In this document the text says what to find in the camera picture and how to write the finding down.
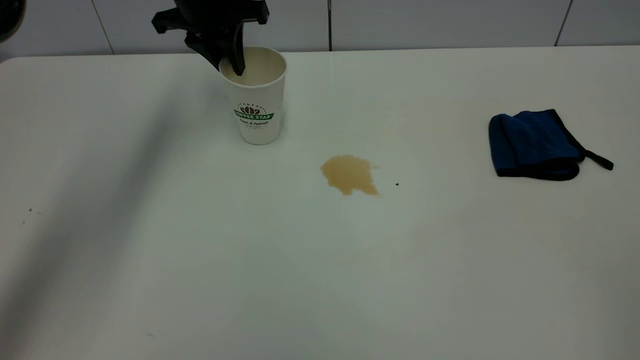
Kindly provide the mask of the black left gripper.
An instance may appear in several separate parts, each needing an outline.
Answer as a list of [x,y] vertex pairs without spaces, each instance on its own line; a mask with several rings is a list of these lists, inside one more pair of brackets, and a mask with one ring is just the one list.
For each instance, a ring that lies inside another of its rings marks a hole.
[[[238,76],[246,69],[242,23],[265,25],[270,12],[265,0],[175,0],[175,7],[157,12],[151,23],[158,34],[167,30],[185,30],[185,45],[206,59],[215,70],[226,56]],[[197,34],[228,27],[226,50],[205,41]]]

